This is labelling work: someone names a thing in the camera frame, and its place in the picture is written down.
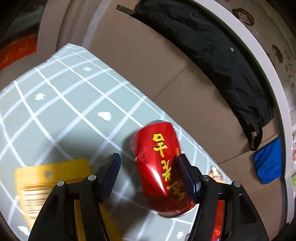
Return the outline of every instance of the white grid lines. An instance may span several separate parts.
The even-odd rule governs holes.
[[[127,154],[121,147],[119,147],[117,144],[115,144],[113,141],[109,140],[98,128],[96,128],[88,119],[86,119],[76,108],[74,108],[73,105],[70,104],[70,102],[58,91],[56,87],[54,87],[49,80],[40,72],[39,69],[35,68],[36,71],[40,74],[40,76],[47,82],[47,84],[52,87],[52,89],[60,96],[60,98],[67,104],[67,106],[70,107],[71,110],[73,110],[82,120],[84,120],[96,133],[98,133],[101,137],[103,137],[105,140],[108,140],[108,142],[113,145],[117,150],[121,151],[124,155],[126,155],[128,158],[133,159],[129,154]]]
[[[71,67],[72,68],[75,68],[75,67],[78,67],[80,65],[83,65],[85,64],[87,61],[82,61],[80,63],[77,63],[77,64],[74,64],[72,65]],[[69,71],[68,68],[65,68],[65,69],[62,69],[61,71],[53,74],[52,76],[48,77],[48,80],[51,81],[52,79],[54,79],[55,77],[65,73]],[[46,84],[46,81],[42,81],[41,83],[37,84],[36,86],[34,86],[32,89],[30,89],[25,95],[24,97],[27,98],[28,96],[30,96],[32,93],[34,93],[37,89],[39,89],[41,86],[45,85]],[[22,100],[18,100],[12,107],[9,108],[9,110],[3,115],[3,120],[5,120],[7,118],[7,116],[13,111],[15,110],[16,107],[18,107],[18,105],[22,103]]]
[[[13,200],[13,202],[11,204],[11,208],[10,208],[8,220],[7,220],[8,225],[11,224],[11,220],[12,220],[13,214],[15,213],[15,207],[17,206],[19,198],[20,198],[19,195],[16,195],[15,199]]]
[[[6,187],[3,185],[3,183],[0,180],[0,186],[2,187],[3,191],[6,193],[6,195],[8,196],[8,198],[10,199],[10,201],[13,203],[13,205],[15,205],[16,209],[20,211],[21,214],[25,215],[25,212],[23,210],[21,210],[21,208],[14,202],[14,199],[12,198],[12,196],[9,194],[8,190],[6,189]]]
[[[85,53],[85,52],[88,52],[87,50],[82,50],[82,51],[78,51],[77,53]],[[65,58],[68,58],[68,57],[71,57],[71,56],[74,56],[75,55],[75,52],[73,52],[72,54],[68,54],[66,56],[63,56],[61,57],[60,59],[65,59]],[[39,69],[44,69],[45,67],[53,64],[53,63],[56,63],[57,61],[56,60],[53,60],[51,62],[48,62],[48,63],[45,63],[45,64],[42,64]],[[18,83],[21,83],[23,82],[24,80],[26,80],[27,78],[29,78],[31,75],[33,75],[36,71],[34,69],[32,69],[29,73],[25,73],[25,75],[20,79],[18,80],[17,82]],[[0,100],[9,92],[11,91],[12,89],[14,88],[14,85],[11,85],[8,89],[4,88],[3,89],[3,94],[0,96]]]
[[[116,90],[118,90],[121,87],[121,85],[117,85],[115,87],[113,87],[112,89],[110,89],[109,91],[106,92],[106,95],[111,95],[113,92],[115,92]],[[104,96],[99,97],[97,100],[95,100],[92,104],[90,104],[81,114],[83,116],[86,116],[89,112],[91,112],[99,103],[101,103],[103,100],[105,99]],[[68,133],[70,130],[72,130],[81,120],[80,116],[77,116],[55,139],[55,141],[58,143],[60,142]],[[36,161],[36,163],[34,164],[35,166],[39,166],[42,164],[42,162],[44,161],[44,159],[48,156],[48,154],[50,153],[50,151],[52,150],[53,146],[49,146],[42,154],[41,156],[38,158],[38,160]]]
[[[128,112],[129,116],[131,116],[136,110],[137,108],[142,104],[143,100],[146,99],[146,96],[143,96],[132,108],[131,110]],[[110,135],[108,136],[109,140],[112,140],[113,137],[117,134],[117,132],[122,128],[122,126],[125,124],[125,122],[127,122],[128,120],[128,115],[125,115],[122,120],[116,125],[116,127],[112,130],[112,132],[110,133]],[[102,153],[102,151],[105,149],[105,147],[108,145],[108,141],[105,140],[102,145],[99,147],[99,149],[93,154],[93,156],[91,157],[89,163],[93,164],[95,162],[95,160],[98,158],[98,156]]]
[[[78,56],[80,56],[81,58],[83,58],[83,59],[85,59],[85,60],[88,60],[87,58],[85,58],[85,57],[83,57],[83,56],[81,56],[78,52],[77,53],[75,53],[75,52],[73,52],[74,54],[76,54],[76,55],[78,55]],[[88,60],[90,63],[92,63],[94,66],[96,66],[96,67],[98,67],[99,69],[101,69],[101,70],[103,70],[100,66],[98,66],[97,64],[95,64],[94,62],[92,62],[91,60]],[[121,83],[118,79],[116,79],[113,75],[111,75],[110,73],[107,73],[106,72],[106,74],[107,75],[109,75],[110,77],[112,77],[114,80],[116,80],[118,83]],[[139,95],[137,95],[135,92],[133,92],[131,89],[129,89],[128,87],[126,87],[125,86],[125,88],[128,90],[128,91],[130,91],[132,94],[134,94],[135,96],[137,96],[139,99],[141,99],[141,97],[139,96]],[[159,114],[159,116],[161,117],[162,116],[162,113],[160,114],[156,109],[154,109],[150,104],[148,104],[147,102],[145,102],[145,101],[143,101],[147,106],[149,106],[152,110],[154,110],[157,114]],[[190,141],[185,135],[183,135],[182,133],[180,133],[180,131],[176,128],[176,127],[174,127],[174,129],[182,136],[182,137],[184,137],[191,145],[193,145],[194,146],[194,144],[192,143],[192,141]],[[202,153],[198,148],[197,148],[197,150],[205,157],[205,158],[207,158],[208,159],[208,161],[209,162],[211,162],[210,161],[210,159],[206,156],[206,155],[204,155],[204,153]]]
[[[206,175],[208,175],[211,171],[211,167],[210,167],[210,162],[207,162],[207,171],[206,171]]]
[[[26,167],[26,165],[24,164],[24,162],[22,161],[22,159],[21,159],[20,156],[18,155],[16,149],[14,148],[14,146],[13,146],[11,140],[9,139],[9,136],[8,136],[7,131],[6,131],[6,127],[5,127],[5,125],[4,125],[4,122],[3,122],[3,119],[2,119],[1,113],[0,113],[0,123],[1,123],[1,126],[2,126],[3,134],[4,134],[5,139],[6,139],[6,141],[7,141],[7,148],[5,148],[6,151],[8,150],[8,147],[10,147],[12,153],[14,154],[15,158],[16,158],[17,161],[20,163],[20,165],[21,165],[22,167]]]
[[[145,219],[145,221],[144,221],[144,223],[143,223],[143,225],[142,225],[142,227],[141,227],[141,229],[140,229],[140,232],[139,232],[139,234],[138,234],[138,236],[136,238],[136,241],[139,241],[141,239],[141,237],[143,236],[143,233],[145,232],[151,218],[152,218],[152,213],[149,212],[146,219]]]
[[[170,230],[169,230],[169,232],[168,232],[168,235],[167,235],[165,241],[168,241],[168,240],[170,239],[170,236],[171,236],[171,234],[172,234],[172,232],[173,232],[173,230],[174,230],[175,225],[176,225],[176,221],[173,220],[173,222],[172,222],[172,226],[170,227]]]
[[[76,49],[77,46],[75,45],[68,45],[68,46],[65,46],[65,49]],[[5,125],[3,123],[3,121],[8,117],[8,115],[13,111],[15,110],[15,108],[21,104],[22,102],[25,104],[26,108],[28,109],[31,117],[23,124],[23,126],[11,137],[11,139],[9,139],[8,135],[6,136],[6,140],[7,140],[7,144],[6,146],[4,147],[4,149],[1,151],[0,153],[0,161],[1,159],[3,158],[4,154],[7,152],[7,150],[9,148],[12,147],[13,149],[13,145],[12,143],[16,140],[16,138],[29,126],[29,124],[33,121],[35,121],[36,123],[39,122],[39,120],[37,119],[37,116],[42,113],[46,108],[48,108],[50,105],[52,105],[53,103],[55,103],[57,100],[59,99],[62,99],[64,101],[65,104],[68,105],[69,108],[71,108],[76,114],[77,114],[77,117],[58,135],[58,137],[53,140],[51,140],[51,144],[50,146],[43,152],[43,154],[38,158],[38,160],[36,161],[35,165],[40,165],[42,164],[42,162],[46,159],[46,157],[48,156],[48,154],[50,153],[50,151],[54,148],[54,144],[58,144],[59,141],[65,136],[67,135],[67,133],[69,133],[69,131],[71,131],[78,123],[80,120],[83,120],[85,121],[96,133],[98,133],[101,137],[104,138],[104,142],[103,144],[99,147],[99,149],[97,150],[97,152],[92,156],[91,160],[90,160],[90,163],[94,162],[97,157],[100,155],[100,153],[105,149],[105,147],[107,146],[108,143],[110,143],[111,145],[113,145],[116,149],[118,149],[119,151],[122,152],[122,154],[126,155],[128,158],[130,158],[131,160],[133,160],[133,157],[131,157],[130,155],[128,155],[127,153],[125,153],[124,150],[122,150],[121,147],[119,147],[117,144],[115,144],[112,139],[114,138],[114,136],[117,134],[117,132],[122,128],[122,126],[125,124],[125,122],[130,118],[132,121],[134,121],[138,126],[140,127],[143,127],[143,125],[141,125],[137,120],[135,120],[131,115],[134,113],[134,111],[140,106],[140,104],[143,102],[145,103],[147,106],[149,106],[153,111],[155,111],[157,114],[159,114],[160,116],[160,120],[164,120],[164,121],[168,121],[166,118],[165,118],[165,112],[164,111],[161,111],[161,113],[159,113],[157,110],[155,110],[149,103],[147,103],[145,101],[146,99],[146,96],[144,97],[140,97],[139,95],[137,95],[136,93],[134,93],[131,89],[129,89],[127,86],[125,86],[128,82],[120,82],[119,80],[117,80],[114,76],[112,76],[110,73],[108,73],[107,71],[111,70],[111,69],[102,69],[101,67],[99,67],[98,65],[96,65],[95,63],[93,63],[92,61],[93,60],[96,60],[98,58],[92,58],[92,59],[86,59],[85,57],[81,56],[79,53],[83,53],[83,52],[87,52],[87,50],[82,50],[82,51],[79,51],[79,52],[73,52],[72,54],[69,54],[69,55],[66,55],[64,57],[61,57],[59,59],[55,58],[53,61],[50,61],[48,63],[45,63],[37,68],[34,68],[31,72],[28,72],[26,75],[24,75],[19,81],[15,82],[14,85],[11,85],[9,88],[7,88],[6,90],[3,90],[3,94],[0,95],[0,100],[10,91],[12,90],[12,88],[16,87],[17,91],[19,92],[20,94],[20,97],[21,99],[18,100],[4,115],[3,117],[1,117],[1,113],[0,113],[0,122],[1,122],[1,125],[2,125],[2,129],[3,129],[3,132],[6,131],[6,128],[5,128]],[[85,61],[82,61],[80,63],[77,63],[75,65],[72,65],[72,66],[67,66],[66,64],[64,64],[61,60],[64,59],[64,58],[68,58],[70,56],[74,56],[74,55],[78,55],[80,56],[81,58],[84,58]],[[55,73],[54,75],[46,78],[42,73],[41,73],[41,69],[53,64],[53,63],[56,63],[56,62],[60,62],[62,65],[64,65],[66,68],[59,71],[58,73]],[[98,67],[101,71],[97,72],[96,74],[93,74],[87,78],[85,77],[82,77],[79,73],[75,72],[73,70],[73,68],[79,66],[79,65],[82,65],[84,63],[87,63],[87,62],[90,62],[92,63],[93,65],[95,65],[96,67]],[[68,89],[66,89],[65,91],[63,91],[62,93],[60,93],[57,88],[55,86],[53,86],[51,83],[50,83],[50,80],[51,79],[54,79],[55,77],[57,77],[58,75],[61,75],[63,73],[65,73],[66,71],[70,70],[71,72],[75,73],[76,75],[78,75],[82,80],[78,81],[77,83],[75,83],[74,85],[70,86]],[[24,81],[25,79],[29,78],[30,76],[32,76],[34,73],[38,73],[43,79],[44,81],[39,83],[37,86],[35,86],[34,88],[32,88],[28,93],[26,93],[25,95],[22,95],[21,91],[20,91],[20,88],[18,86],[18,83],[21,83],[22,81]],[[95,87],[93,84],[91,84],[88,80],[97,76],[101,73],[106,73],[107,75],[109,75],[110,77],[112,77],[114,80],[116,80],[119,84],[116,85],[115,87],[113,87],[112,89],[110,89],[108,92],[106,93],[103,93],[102,91],[100,91],[97,87]],[[98,91],[100,94],[102,94],[101,97],[99,97],[97,100],[95,100],[92,104],[90,104],[82,113],[78,112],[76,108],[74,108],[71,103],[64,97],[64,95],[66,95],[67,93],[69,93],[70,91],[72,91],[74,88],[76,88],[77,86],[81,85],[82,83],[86,82],[87,84],[89,84],[92,88],[94,88],[96,91]],[[57,94],[56,97],[54,97],[52,100],[50,100],[49,102],[47,102],[46,104],[44,104],[39,110],[37,110],[35,113],[33,113],[32,109],[30,108],[30,106],[28,105],[28,103],[26,102],[26,98],[31,95],[32,93],[34,93],[38,88],[40,88],[41,86],[43,86],[45,83],[47,83]],[[118,106],[111,98],[109,98],[109,95],[111,93],[113,93],[114,91],[116,91],[117,89],[119,89],[121,86],[123,86],[124,88],[126,88],[127,90],[129,90],[133,95],[137,96],[139,98],[139,101],[134,105],[134,107],[126,112],[125,110],[123,110],[120,106]],[[123,117],[123,119],[116,125],[116,127],[113,129],[113,131],[109,134],[109,136],[105,136],[100,130],[98,130],[89,120],[87,120],[87,118],[85,118],[85,115],[87,115],[91,110],[93,110],[102,100],[104,99],[108,99],[113,105],[115,105],[120,111],[122,111],[125,116]],[[177,136],[178,136],[178,139],[179,141],[181,141],[182,137],[184,137],[189,143],[191,143],[193,146],[194,146],[194,156],[193,156],[193,161],[192,161],[192,165],[195,165],[195,162],[196,162],[196,159],[197,159],[197,151],[199,151],[204,157],[206,157],[207,159],[207,171],[208,169],[210,168],[210,164],[213,164],[213,162],[210,160],[209,156],[206,154],[206,153],[203,153],[202,150],[200,150],[197,146],[197,143],[193,140],[189,140],[183,133],[182,133],[182,128],[180,126],[177,125],[177,128],[174,126],[174,129],[176,130],[176,133],[177,133]],[[133,203],[134,205],[148,211],[148,216],[146,217],[146,220],[144,221],[143,225],[142,225],[142,228],[136,238],[136,240],[132,240],[132,239],[129,239],[129,238],[123,238],[123,240],[126,240],[126,241],[139,241],[141,240],[142,238],[142,235],[143,233],[145,232],[145,229],[147,227],[147,225],[149,224],[149,221],[151,221],[151,218],[153,217],[152,214],[157,214],[157,211],[155,210],[150,210],[149,208],[141,205],[141,204],[138,204],[136,203],[135,201],[131,200],[130,198],[128,197],[125,197],[123,194],[125,193],[126,189],[129,187],[130,185],[130,181],[131,181],[131,178],[133,177],[134,173],[137,171],[137,169],[135,168],[132,173],[131,173],[131,177],[130,179],[126,179],[120,192],[115,192],[115,191],[112,191],[112,193],[117,196],[117,198],[119,199],[124,199],[130,203]],[[7,189],[4,187],[3,183],[0,181],[0,186],[2,187],[2,189],[5,191],[5,193],[7,194],[8,198],[11,200],[12,202],[12,205],[10,207],[10,211],[9,211],[9,216],[8,216],[8,224],[11,223],[12,221],[12,217],[13,217],[13,213],[15,211],[15,208],[18,209],[23,215],[24,212],[20,209],[20,207],[17,205],[18,203],[18,199],[19,197],[16,196],[15,199],[13,199],[10,194],[8,193]],[[192,229],[192,226],[193,226],[193,222],[194,222],[194,219],[193,219],[193,222],[189,222],[189,221],[184,221],[184,220],[181,220],[181,219],[178,219],[178,218],[171,218],[172,220],[172,225],[171,225],[171,228],[169,230],[169,233],[166,237],[166,241],[168,241],[171,237],[171,234],[173,232],[173,229],[175,227],[175,224],[176,222],[181,222],[181,223],[185,223],[185,224],[188,224],[188,226],[190,226],[190,229]]]
[[[40,130],[44,133],[44,135],[48,138],[48,140],[63,154],[63,156],[65,158],[67,158],[68,160],[73,160],[73,158],[66,152],[64,151],[59,144],[57,144],[55,142],[55,140],[52,138],[52,136],[48,133],[48,131],[43,127],[43,125],[40,123],[40,121],[38,120],[38,118],[36,117],[35,113],[32,111],[31,107],[28,105],[25,97],[23,96],[18,84],[16,81],[13,81],[15,84],[15,87],[17,88],[17,91],[21,97],[22,102],[24,103],[24,105],[26,106],[28,112],[30,113],[31,117],[33,118],[33,120],[36,122],[36,124],[38,125],[38,127],[40,128]]]
[[[81,74],[75,72],[71,67],[67,66],[66,64],[64,64],[62,61],[60,61],[59,59],[57,59],[62,65],[64,65],[65,67],[67,67],[68,69],[70,69],[73,73],[77,74],[81,79],[83,79],[86,83],[88,83],[92,88],[94,88],[96,91],[98,91],[101,95],[105,96],[105,98],[107,100],[109,100],[113,105],[115,105],[118,109],[120,109],[124,114],[126,114],[130,119],[132,119],[138,126],[143,127],[143,125],[141,125],[136,119],[134,119],[133,117],[131,117],[123,108],[121,108],[118,104],[116,104],[111,98],[109,98],[108,96],[105,95],[105,93],[103,93],[102,91],[100,91],[97,87],[95,87],[92,83],[90,83],[86,78],[84,78]]]

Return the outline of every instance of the cartoon face drawing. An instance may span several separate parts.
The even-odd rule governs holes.
[[[281,54],[281,51],[279,50],[279,48],[276,45],[272,45],[271,47],[272,53],[274,54],[274,56],[277,57],[277,59],[279,60],[279,63],[283,63],[283,55]]]
[[[234,8],[232,9],[232,14],[239,20],[241,20],[245,25],[253,26],[255,20],[253,16],[243,8]]]

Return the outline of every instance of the yellow chinese characters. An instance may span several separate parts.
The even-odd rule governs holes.
[[[163,149],[167,149],[168,147],[163,143],[165,139],[163,138],[162,134],[161,133],[153,134],[152,140],[157,142],[156,145],[158,146],[158,147],[153,147],[153,150],[159,151],[159,154],[161,155],[161,157],[165,157],[163,154]],[[177,156],[180,154],[179,148],[176,148],[176,154]],[[171,181],[170,175],[171,175],[172,167],[169,167],[170,160],[167,160],[167,161],[161,160],[160,162],[161,164],[163,164],[163,170],[165,170],[165,172],[162,173],[162,176],[164,177],[165,182]],[[178,201],[181,201],[186,196],[186,193],[185,192],[180,193],[180,188],[175,187],[178,183],[179,183],[178,181],[174,181],[171,185],[167,186],[167,189],[168,190],[172,189],[173,194],[178,195],[179,197]]]
[[[163,154],[163,149],[167,149],[167,145],[165,145],[163,143],[163,141],[165,140],[162,136],[161,133],[158,133],[158,134],[153,134],[153,138],[152,140],[156,141],[156,145],[158,147],[153,147],[153,150],[155,151],[159,151],[159,154],[161,155],[161,157],[165,157],[165,155]]]
[[[170,171],[171,171],[172,167],[168,167],[169,162],[170,162],[170,160],[168,160],[167,162],[165,160],[161,160],[161,164],[164,164],[163,169],[165,170],[165,172],[162,173],[162,176],[165,178],[166,182],[168,180],[171,181]]]
[[[178,183],[179,183],[178,181],[174,181],[171,185],[167,186],[167,189],[168,190],[173,189],[174,190],[173,194],[178,195],[179,196],[178,201],[181,201],[185,197],[186,193],[185,192],[180,193],[180,188],[175,187]]]

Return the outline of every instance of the red fabric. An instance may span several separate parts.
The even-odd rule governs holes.
[[[215,221],[214,232],[213,232],[211,241],[219,241],[220,239],[223,215],[224,215],[224,200],[218,200],[216,221]]]
[[[36,52],[35,34],[20,38],[0,50],[0,71],[13,62]]]

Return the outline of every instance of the red object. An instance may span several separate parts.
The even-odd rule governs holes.
[[[13,62],[36,52],[36,35],[32,34],[8,44],[0,50],[0,71]]]
[[[220,239],[224,216],[224,204],[224,200],[218,200],[214,232],[211,241],[219,241]]]
[[[186,196],[175,157],[180,146],[171,123],[151,124],[138,131],[131,141],[143,192],[150,207],[165,217],[189,211],[195,203]]]

